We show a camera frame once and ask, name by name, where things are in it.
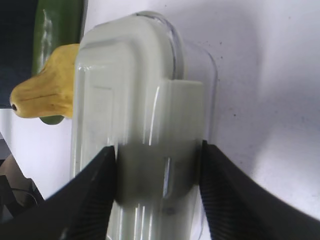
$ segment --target black object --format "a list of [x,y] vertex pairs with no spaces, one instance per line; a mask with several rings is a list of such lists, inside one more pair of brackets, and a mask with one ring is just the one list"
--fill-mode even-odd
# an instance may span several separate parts
[[11,108],[12,89],[31,77],[38,0],[0,1],[0,109]]
[[318,240],[320,222],[294,209],[203,143],[200,192],[213,240]]
[[115,150],[105,147],[43,204],[0,225],[1,240],[104,240],[116,194]]
[[[53,197],[0,224],[0,239],[105,240],[117,186],[114,151],[103,148]],[[265,191],[206,142],[200,192],[212,240],[320,239],[319,221]]]

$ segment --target white surface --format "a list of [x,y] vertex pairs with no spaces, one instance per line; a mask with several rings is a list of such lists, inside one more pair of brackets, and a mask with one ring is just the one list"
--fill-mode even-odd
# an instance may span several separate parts
[[46,125],[0,109],[0,131],[26,178],[32,178],[44,198],[69,181],[71,120]]
[[[217,145],[263,187],[320,219],[320,1],[90,0],[86,30],[146,9],[164,14],[216,60]],[[69,175],[70,136],[58,144],[69,123],[13,118],[6,128],[10,115],[0,111],[0,132],[22,170],[53,193]],[[56,146],[40,153],[36,146],[49,135]],[[44,153],[56,171],[27,167],[43,164]]]

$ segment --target plastic container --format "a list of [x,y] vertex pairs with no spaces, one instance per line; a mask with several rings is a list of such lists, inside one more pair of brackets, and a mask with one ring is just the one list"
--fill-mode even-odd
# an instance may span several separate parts
[[118,193],[109,240],[197,240],[202,139],[210,140],[217,72],[161,15],[96,26],[76,60],[71,176],[116,148]]

